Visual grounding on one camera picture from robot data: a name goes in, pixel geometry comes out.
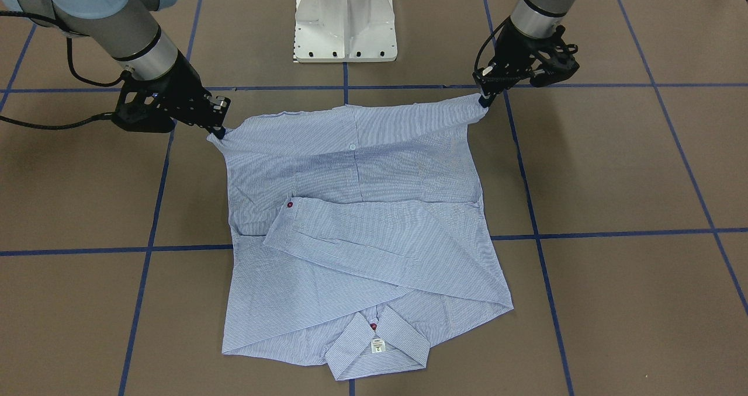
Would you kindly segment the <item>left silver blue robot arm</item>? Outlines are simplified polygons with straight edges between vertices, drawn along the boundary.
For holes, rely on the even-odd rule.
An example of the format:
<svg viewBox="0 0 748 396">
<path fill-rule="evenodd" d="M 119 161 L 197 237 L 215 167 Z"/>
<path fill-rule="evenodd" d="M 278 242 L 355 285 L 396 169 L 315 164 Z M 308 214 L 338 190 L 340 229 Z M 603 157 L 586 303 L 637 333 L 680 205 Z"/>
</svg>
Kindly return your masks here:
<svg viewBox="0 0 748 396">
<path fill-rule="evenodd" d="M 498 95 L 521 81 L 540 88 L 576 74 L 578 46 L 564 41 L 561 24 L 575 2 L 518 0 L 476 54 L 472 77 L 481 106 L 489 108 Z"/>
</svg>

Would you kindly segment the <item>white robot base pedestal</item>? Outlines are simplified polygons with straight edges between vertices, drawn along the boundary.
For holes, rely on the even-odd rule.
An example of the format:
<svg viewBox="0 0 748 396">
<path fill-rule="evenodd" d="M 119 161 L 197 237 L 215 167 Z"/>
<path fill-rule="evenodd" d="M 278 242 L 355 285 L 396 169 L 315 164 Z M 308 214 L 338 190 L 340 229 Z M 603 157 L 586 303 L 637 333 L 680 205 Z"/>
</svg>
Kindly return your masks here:
<svg viewBox="0 0 748 396">
<path fill-rule="evenodd" d="M 393 0 L 296 0 L 297 63 L 392 62 Z"/>
</svg>

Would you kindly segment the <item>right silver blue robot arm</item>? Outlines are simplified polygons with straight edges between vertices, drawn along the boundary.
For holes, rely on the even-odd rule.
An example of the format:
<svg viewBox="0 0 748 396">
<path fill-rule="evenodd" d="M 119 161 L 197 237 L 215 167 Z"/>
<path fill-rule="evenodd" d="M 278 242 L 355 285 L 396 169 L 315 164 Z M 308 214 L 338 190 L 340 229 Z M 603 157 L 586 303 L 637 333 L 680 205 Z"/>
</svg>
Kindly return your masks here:
<svg viewBox="0 0 748 396">
<path fill-rule="evenodd" d="M 24 18 L 38 26 L 56 27 L 66 39 L 70 73 L 83 83 L 110 88 L 120 85 L 115 110 L 89 117 L 111 121 L 139 133 L 170 133 L 176 122 L 198 126 L 223 138 L 230 99 L 214 97 L 198 72 L 154 18 L 155 11 L 177 0 L 2 0 L 2 16 Z M 112 82 L 95 82 L 77 73 L 72 40 L 90 37 L 122 68 Z"/>
</svg>

